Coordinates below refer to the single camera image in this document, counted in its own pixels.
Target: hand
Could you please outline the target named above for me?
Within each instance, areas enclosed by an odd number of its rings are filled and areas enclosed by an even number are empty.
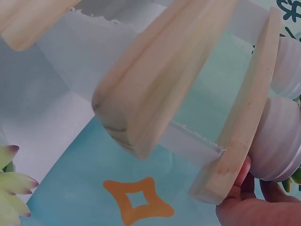
[[[216,206],[222,226],[301,225],[301,202],[286,195],[274,182],[260,181],[264,200],[254,194],[254,177],[249,173],[251,160],[245,163],[227,198]]]

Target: orange diamond shape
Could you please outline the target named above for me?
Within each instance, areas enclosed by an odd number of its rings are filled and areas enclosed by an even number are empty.
[[[174,215],[174,209],[157,195],[155,180],[153,178],[145,178],[135,183],[121,183],[107,180],[104,181],[103,186],[116,200],[122,221],[126,226],[130,226],[144,218],[170,218]],[[149,204],[133,208],[127,193],[141,191]]]

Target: light wood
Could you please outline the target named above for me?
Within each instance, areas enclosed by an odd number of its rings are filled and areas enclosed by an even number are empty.
[[[248,154],[270,89],[281,31],[281,13],[271,8],[246,76],[217,143],[227,150],[202,169],[190,189],[196,199],[220,204],[228,195]]]
[[[239,0],[177,0],[98,86],[93,109],[109,134],[146,159],[219,40]]]
[[[29,1],[31,0],[0,0],[0,32]]]
[[[12,49],[25,50],[78,2],[80,0],[0,0],[1,35]]]

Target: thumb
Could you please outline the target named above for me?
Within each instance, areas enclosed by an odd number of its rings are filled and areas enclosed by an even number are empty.
[[[219,206],[216,206],[216,215],[221,223],[225,221],[229,211],[231,211],[237,204],[241,202],[241,186],[250,170],[250,167],[251,159],[249,156],[247,156],[228,196]]]

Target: white spool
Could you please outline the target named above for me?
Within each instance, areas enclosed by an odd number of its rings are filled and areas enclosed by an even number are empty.
[[[250,148],[254,177],[281,182],[301,164],[301,112],[282,97],[269,98]]]
[[[295,99],[301,95],[301,43],[281,37],[272,89],[283,97]]]

